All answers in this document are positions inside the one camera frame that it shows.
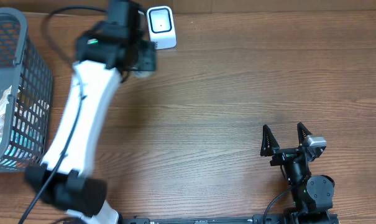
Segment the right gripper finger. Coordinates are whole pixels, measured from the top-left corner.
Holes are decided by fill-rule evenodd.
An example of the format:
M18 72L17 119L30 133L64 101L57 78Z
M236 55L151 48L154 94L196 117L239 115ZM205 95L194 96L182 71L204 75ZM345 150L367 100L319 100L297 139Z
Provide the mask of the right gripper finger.
M312 133L306 128L306 126L302 122L299 122L297 124L297 131L298 131L299 145L303 144L305 137L312 135Z
M262 145L260 150L261 156L273 156L280 146L272 134L271 129L265 124L262 129Z

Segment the green lid jar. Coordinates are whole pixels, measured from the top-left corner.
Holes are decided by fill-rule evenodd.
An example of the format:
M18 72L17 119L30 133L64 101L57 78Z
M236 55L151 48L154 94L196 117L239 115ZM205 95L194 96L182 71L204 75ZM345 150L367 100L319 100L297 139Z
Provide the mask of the green lid jar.
M154 74L153 71L133 71L132 73L136 78L150 78Z

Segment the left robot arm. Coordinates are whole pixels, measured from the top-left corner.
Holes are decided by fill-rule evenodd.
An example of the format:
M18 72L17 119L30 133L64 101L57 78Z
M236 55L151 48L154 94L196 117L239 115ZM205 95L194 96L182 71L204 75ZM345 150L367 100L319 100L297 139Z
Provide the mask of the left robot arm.
M25 170L35 199L65 211L68 223L122 223L106 200L107 183L92 176L96 146L117 89L130 75L148 78L157 69L144 8L110 1L106 14L77 38L75 58L60 54L73 70L65 110L40 164Z

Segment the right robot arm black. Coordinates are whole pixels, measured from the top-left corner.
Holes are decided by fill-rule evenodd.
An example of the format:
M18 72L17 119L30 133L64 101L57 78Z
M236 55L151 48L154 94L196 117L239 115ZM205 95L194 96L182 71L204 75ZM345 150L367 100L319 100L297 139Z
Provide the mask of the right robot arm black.
M270 165L280 168L288 189L277 195L258 219L261 223L339 223L337 215L331 215L333 208L334 180L328 175L312 175L309 163L319 158L327 147L324 137L312 134L303 123L297 124L297 147L282 149L271 129L262 128L260 155L271 157ZM293 206L282 214L270 216L272 205L290 193Z

